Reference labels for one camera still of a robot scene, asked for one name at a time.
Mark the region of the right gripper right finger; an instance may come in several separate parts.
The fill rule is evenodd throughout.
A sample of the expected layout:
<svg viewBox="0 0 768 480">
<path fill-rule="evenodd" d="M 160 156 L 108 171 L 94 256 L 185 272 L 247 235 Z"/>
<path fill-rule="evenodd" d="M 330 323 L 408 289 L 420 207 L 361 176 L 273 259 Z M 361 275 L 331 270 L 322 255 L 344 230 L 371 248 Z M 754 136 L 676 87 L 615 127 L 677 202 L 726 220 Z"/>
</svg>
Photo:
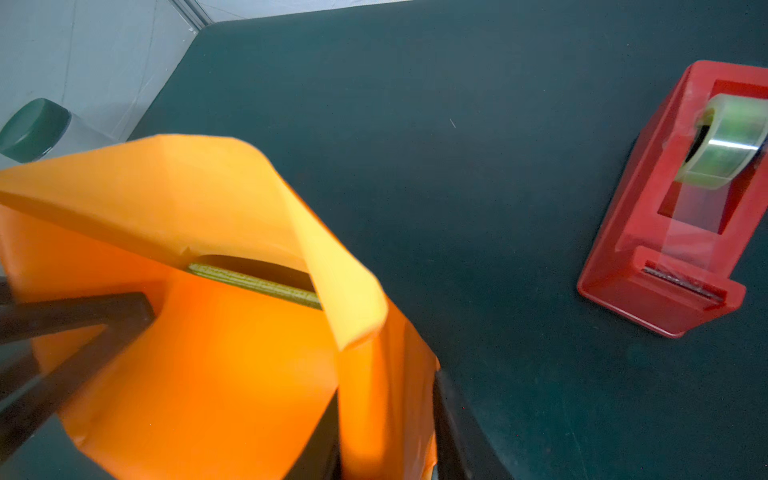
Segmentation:
<svg viewBox="0 0 768 480">
<path fill-rule="evenodd" d="M 433 417 L 439 479 L 513 479 L 446 370 L 435 374 Z"/>
</svg>

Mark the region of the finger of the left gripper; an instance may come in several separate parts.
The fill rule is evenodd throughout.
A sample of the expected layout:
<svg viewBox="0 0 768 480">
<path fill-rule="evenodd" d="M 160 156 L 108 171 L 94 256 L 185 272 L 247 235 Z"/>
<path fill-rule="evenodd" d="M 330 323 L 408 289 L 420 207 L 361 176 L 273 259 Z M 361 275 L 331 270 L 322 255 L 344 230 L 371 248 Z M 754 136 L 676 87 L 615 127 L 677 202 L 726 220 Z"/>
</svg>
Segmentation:
<svg viewBox="0 0 768 480">
<path fill-rule="evenodd" d="M 154 320 L 152 305 L 141 292 L 3 305 L 3 345 L 95 325 L 105 329 L 1 409 L 1 460 L 11 457 Z"/>
</svg>

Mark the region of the green gift box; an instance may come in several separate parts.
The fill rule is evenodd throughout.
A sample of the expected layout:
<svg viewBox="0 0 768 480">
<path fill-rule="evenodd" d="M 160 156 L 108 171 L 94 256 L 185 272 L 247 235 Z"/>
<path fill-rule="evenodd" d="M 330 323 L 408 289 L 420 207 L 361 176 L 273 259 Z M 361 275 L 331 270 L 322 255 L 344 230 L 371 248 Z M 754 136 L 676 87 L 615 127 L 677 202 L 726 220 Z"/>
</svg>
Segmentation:
<svg viewBox="0 0 768 480">
<path fill-rule="evenodd" d="M 186 270 L 191 274 L 211 281 L 260 293 L 308 308 L 322 309 L 318 295 L 309 290 L 200 263 L 189 264 Z"/>
</svg>

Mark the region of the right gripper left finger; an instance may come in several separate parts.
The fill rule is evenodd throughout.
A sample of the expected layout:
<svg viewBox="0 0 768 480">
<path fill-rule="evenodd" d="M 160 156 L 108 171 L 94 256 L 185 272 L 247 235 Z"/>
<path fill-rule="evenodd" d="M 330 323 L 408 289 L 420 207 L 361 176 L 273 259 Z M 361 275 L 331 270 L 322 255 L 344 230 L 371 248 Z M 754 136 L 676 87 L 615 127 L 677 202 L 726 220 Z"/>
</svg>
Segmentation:
<svg viewBox="0 0 768 480">
<path fill-rule="evenodd" d="M 340 478 L 340 428 L 338 394 L 335 393 L 284 480 L 339 480 Z"/>
</svg>

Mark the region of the orange wrapping paper sheet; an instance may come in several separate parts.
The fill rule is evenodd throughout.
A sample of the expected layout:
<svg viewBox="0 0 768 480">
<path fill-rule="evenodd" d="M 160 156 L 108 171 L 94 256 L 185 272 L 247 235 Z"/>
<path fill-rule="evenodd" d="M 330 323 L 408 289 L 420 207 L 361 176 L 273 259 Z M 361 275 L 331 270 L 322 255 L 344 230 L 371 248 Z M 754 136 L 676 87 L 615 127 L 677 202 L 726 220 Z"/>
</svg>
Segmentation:
<svg viewBox="0 0 768 480">
<path fill-rule="evenodd" d="M 65 403 L 119 479 L 282 479 L 338 394 L 346 479 L 427 479 L 439 363 L 255 147 L 159 135 L 5 169 L 1 263 L 22 302 L 139 291 L 151 326 Z M 309 290 L 321 310 L 189 273 Z"/>
</svg>

